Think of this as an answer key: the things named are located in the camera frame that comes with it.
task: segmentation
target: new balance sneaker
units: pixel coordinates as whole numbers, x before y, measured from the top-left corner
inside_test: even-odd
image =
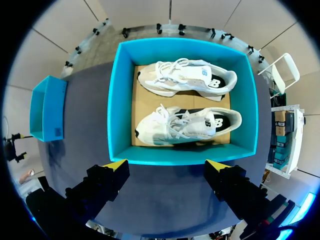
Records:
[[[237,74],[204,60],[180,58],[150,64],[138,72],[140,84],[157,95],[172,97],[179,91],[196,90],[202,97],[221,101],[237,83]]]
[[[222,108],[164,108],[146,116],[135,129],[135,136],[148,145],[171,145],[207,140],[237,129],[242,123],[239,112]]]

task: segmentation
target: light strip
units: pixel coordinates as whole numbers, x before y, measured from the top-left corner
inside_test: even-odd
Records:
[[[300,221],[301,219],[303,219],[305,217],[305,215],[307,214],[307,212],[309,211],[312,203],[314,202],[316,198],[316,195],[309,192],[308,195],[306,196],[306,199],[304,200],[303,204],[301,205],[299,211],[296,213],[296,215],[292,218],[292,220],[290,221],[290,224],[293,224],[297,221]],[[292,233],[292,230],[284,230],[280,233],[280,236],[276,239],[276,240],[285,240],[287,239],[287,237],[289,237],[289,235]]]

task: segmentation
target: person's hand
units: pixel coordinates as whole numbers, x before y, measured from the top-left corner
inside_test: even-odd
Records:
[[[29,171],[27,171],[25,174],[23,174],[20,179],[19,179],[19,183],[23,184],[25,183],[25,181],[27,180],[28,177],[33,176],[35,174],[35,171],[33,169],[30,169]]]
[[[33,169],[30,169],[29,171],[28,171],[28,176],[30,177],[30,176],[33,176],[35,174],[35,171],[33,170]]]

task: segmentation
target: dark blue table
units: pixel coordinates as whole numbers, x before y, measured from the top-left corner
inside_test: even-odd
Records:
[[[64,140],[38,143],[48,183],[64,197],[65,188],[81,182],[88,168],[110,162],[106,116],[112,65],[97,65],[65,78]],[[256,155],[224,163],[240,165],[258,186],[269,153],[271,105],[266,81],[255,75],[255,84],[259,107]],[[203,165],[131,164],[129,168],[130,177],[116,200],[108,202],[95,219],[109,229],[181,238],[216,232],[239,222],[228,205],[215,197],[203,177]]]

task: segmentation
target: white folding chair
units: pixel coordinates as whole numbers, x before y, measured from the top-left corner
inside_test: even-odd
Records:
[[[276,65],[275,65],[275,63],[278,62],[282,58],[285,60],[286,64],[288,65],[290,72],[292,73],[293,79],[294,79],[294,81],[291,84],[289,84],[288,86],[286,86],[285,81],[280,76],[278,69],[276,68]],[[274,98],[275,96],[278,96],[279,94],[284,94],[285,90],[287,88],[291,87],[293,84],[298,82],[300,79],[300,73],[298,71],[298,68],[289,53],[283,54],[281,57],[279,57],[277,60],[275,60],[272,64],[270,64],[268,67],[266,67],[261,72],[259,72],[258,75],[261,75],[264,71],[266,71],[269,68],[271,68],[271,75],[273,77],[273,80],[274,80],[276,86],[279,89],[279,92],[274,94],[273,96],[271,96],[270,99]]]

